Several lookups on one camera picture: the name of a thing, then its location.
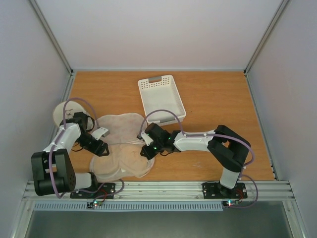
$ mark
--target white plastic basket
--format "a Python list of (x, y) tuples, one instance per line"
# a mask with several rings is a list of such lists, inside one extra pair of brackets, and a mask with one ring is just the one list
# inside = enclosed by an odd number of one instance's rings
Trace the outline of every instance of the white plastic basket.
[[(180, 121), (184, 120), (186, 111), (172, 75), (141, 79), (138, 85), (145, 115), (158, 109), (166, 109), (175, 113)], [(177, 123), (177, 120), (170, 113), (157, 112), (150, 115), (147, 122), (169, 125)]]

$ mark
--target white disc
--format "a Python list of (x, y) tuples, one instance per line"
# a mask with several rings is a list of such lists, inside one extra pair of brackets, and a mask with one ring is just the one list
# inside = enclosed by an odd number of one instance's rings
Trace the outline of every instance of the white disc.
[[(63, 121), (63, 107), (64, 107), (65, 102), (62, 102), (56, 106), (56, 108), (53, 111), (53, 120), (54, 123), (57, 127), (59, 127), (60, 123)], [(82, 105), (80, 105), (77, 102), (70, 101), (66, 105), (66, 110), (65, 110), (65, 117), (66, 119), (73, 118), (74, 113), (79, 113), (83, 112), (84, 114), (89, 115), (87, 111), (83, 108)], [(91, 119), (88, 119), (88, 125), (87, 128), (90, 129), (92, 127), (93, 123)]]

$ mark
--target white wall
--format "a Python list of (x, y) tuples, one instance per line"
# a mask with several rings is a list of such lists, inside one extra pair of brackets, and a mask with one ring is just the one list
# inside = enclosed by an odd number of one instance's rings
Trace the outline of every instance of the white wall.
[(291, 0), (250, 72), (272, 156), (311, 237), (317, 205), (317, 1)]
[(74, 69), (233, 69), (281, 0), (38, 0)]
[(67, 71), (27, 0), (0, 1), (0, 237), (9, 236), (31, 155), (46, 146)]

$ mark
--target red wire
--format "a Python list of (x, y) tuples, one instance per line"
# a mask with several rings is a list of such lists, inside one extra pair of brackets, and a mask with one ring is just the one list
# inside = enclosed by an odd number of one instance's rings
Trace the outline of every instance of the red wire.
[(239, 203), (241, 203), (242, 202), (242, 200), (243, 200), (243, 193), (242, 193), (242, 191), (241, 190), (239, 190), (239, 189), (236, 189), (236, 192), (240, 195), (240, 199), (239, 199)]
[(108, 194), (107, 194), (106, 191), (104, 191), (103, 189), (100, 189), (100, 191), (105, 193), (105, 197), (104, 197), (104, 199), (103, 199), (103, 201), (102, 201), (102, 203), (103, 203), (103, 202), (105, 201), (106, 197), (108, 196)]

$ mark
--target black mounting plate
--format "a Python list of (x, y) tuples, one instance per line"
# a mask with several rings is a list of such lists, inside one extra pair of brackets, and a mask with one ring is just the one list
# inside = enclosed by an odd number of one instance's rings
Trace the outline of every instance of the black mounting plate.
[(248, 198), (247, 192), (243, 192), (243, 189), (246, 189), (246, 186), (242, 182), (236, 183), (230, 197), (225, 197), (220, 193), (220, 190), (217, 186), (218, 185), (217, 182), (205, 182), (202, 185), (203, 185), (204, 199), (221, 199), (221, 198), (239, 199), (240, 195), (235, 191), (236, 189), (242, 192), (243, 198)]
[[(113, 191), (115, 191), (115, 183), (112, 182), (106, 182), (101, 188), (100, 190), (104, 190), (107, 194), (111, 194), (111, 190), (113, 189)], [(73, 199), (94, 199), (95, 197), (104, 195), (105, 193), (102, 191), (98, 191), (96, 193), (87, 193), (87, 192), (72, 192), (70, 194), (70, 198)], [(113, 195), (112, 196), (107, 196), (106, 199), (113, 199)]]

